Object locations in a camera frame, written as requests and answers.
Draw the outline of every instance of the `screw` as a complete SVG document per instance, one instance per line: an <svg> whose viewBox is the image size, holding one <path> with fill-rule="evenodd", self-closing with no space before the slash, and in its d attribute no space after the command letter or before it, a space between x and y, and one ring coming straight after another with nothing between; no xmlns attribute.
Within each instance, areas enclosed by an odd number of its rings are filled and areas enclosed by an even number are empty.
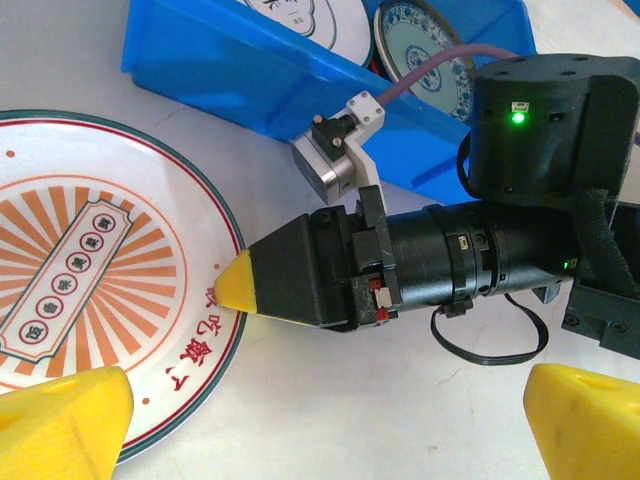
<svg viewBox="0 0 640 480"><path fill-rule="evenodd" d="M580 320L578 320L573 315L566 315L564 317L564 323L566 323L570 327L577 327L578 324L580 323Z"/></svg>
<svg viewBox="0 0 640 480"><path fill-rule="evenodd" d="M613 328L618 333L627 331L627 326L621 322L611 322L611 328Z"/></svg>

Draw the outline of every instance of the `green led light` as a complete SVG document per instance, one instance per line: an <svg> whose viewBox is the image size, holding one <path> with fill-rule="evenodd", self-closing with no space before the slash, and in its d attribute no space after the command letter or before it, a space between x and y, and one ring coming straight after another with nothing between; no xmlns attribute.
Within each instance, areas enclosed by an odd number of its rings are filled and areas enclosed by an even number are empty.
<svg viewBox="0 0 640 480"><path fill-rule="evenodd" d="M511 115L511 121L516 125L520 125L527 119L527 116L522 112L516 112Z"/></svg>
<svg viewBox="0 0 640 480"><path fill-rule="evenodd" d="M572 258L571 260L567 260L566 262L564 262L564 269L565 270L573 270L577 266L578 266L578 259L577 258Z"/></svg>

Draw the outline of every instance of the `white plate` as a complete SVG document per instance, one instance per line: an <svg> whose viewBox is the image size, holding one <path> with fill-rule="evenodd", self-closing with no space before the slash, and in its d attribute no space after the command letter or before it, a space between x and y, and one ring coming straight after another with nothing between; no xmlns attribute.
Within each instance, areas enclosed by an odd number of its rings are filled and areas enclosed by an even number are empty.
<svg viewBox="0 0 640 480"><path fill-rule="evenodd" d="M362 0L237 0L358 65L373 41Z"/></svg>
<svg viewBox="0 0 640 480"><path fill-rule="evenodd" d="M387 0L374 19L374 36L383 67L397 82L436 53L460 44L453 28L422 0ZM418 98L462 122L473 107L470 60L441 64L411 88Z"/></svg>
<svg viewBox="0 0 640 480"><path fill-rule="evenodd" d="M243 248L185 158L107 120L0 112L0 393L103 365L134 414L119 461L164 438L227 368L245 316L211 287Z"/></svg>

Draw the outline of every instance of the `black cable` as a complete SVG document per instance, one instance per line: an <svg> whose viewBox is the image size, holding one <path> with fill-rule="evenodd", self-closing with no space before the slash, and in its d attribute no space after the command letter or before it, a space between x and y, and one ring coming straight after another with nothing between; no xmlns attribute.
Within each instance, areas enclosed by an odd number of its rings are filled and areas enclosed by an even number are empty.
<svg viewBox="0 0 640 480"><path fill-rule="evenodd" d="M533 325L536 327L538 331L538 347L532 351L527 353L519 353L515 355L502 355L497 357L489 357L485 355L478 355L477 353L470 352L463 348L454 345L449 340L444 338L442 334L438 331L438 327L436 326L436 317L438 314L442 314L442 307L436 309L431 315L431 333L433 334L436 341L444 347L450 353L462 358L471 363L475 363L476 365L485 365L485 366L501 366L501 365L517 365L519 363L528 362L536 355L538 355L542 350L545 349L547 344L549 343L549 329L547 325L542 321L542 319L533 311L528 309L527 307L520 305L516 302L511 295L508 293L505 294L505 298L509 303L513 306L518 307L522 310L527 317L533 322Z"/></svg>

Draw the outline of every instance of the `blue and white porcelain plate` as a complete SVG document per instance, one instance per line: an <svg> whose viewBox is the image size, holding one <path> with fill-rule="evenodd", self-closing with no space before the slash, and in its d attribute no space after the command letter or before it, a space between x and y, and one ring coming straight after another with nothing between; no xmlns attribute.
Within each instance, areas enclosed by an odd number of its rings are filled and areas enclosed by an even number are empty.
<svg viewBox="0 0 640 480"><path fill-rule="evenodd" d="M387 0L374 21L382 64L397 82L435 54L460 44L455 31L421 0ZM462 122L471 116L473 91L469 60L441 64L411 87L421 100Z"/></svg>

